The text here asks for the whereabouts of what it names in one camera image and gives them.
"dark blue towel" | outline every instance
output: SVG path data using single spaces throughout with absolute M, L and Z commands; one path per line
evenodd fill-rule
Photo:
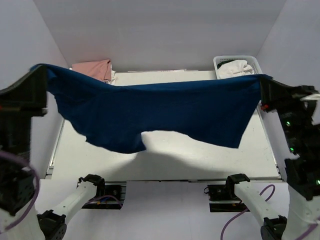
M 203 80 L 113 86 L 54 65 L 48 91 L 59 113 L 86 140 L 110 151 L 145 150 L 141 133 L 176 131 L 223 147 L 237 148 L 260 100 L 259 78 L 248 75 Z

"folded pink towel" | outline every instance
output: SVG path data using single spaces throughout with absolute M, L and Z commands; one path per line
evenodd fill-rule
M 104 83 L 110 83 L 112 80 L 110 59 L 72 64 L 72 70 Z

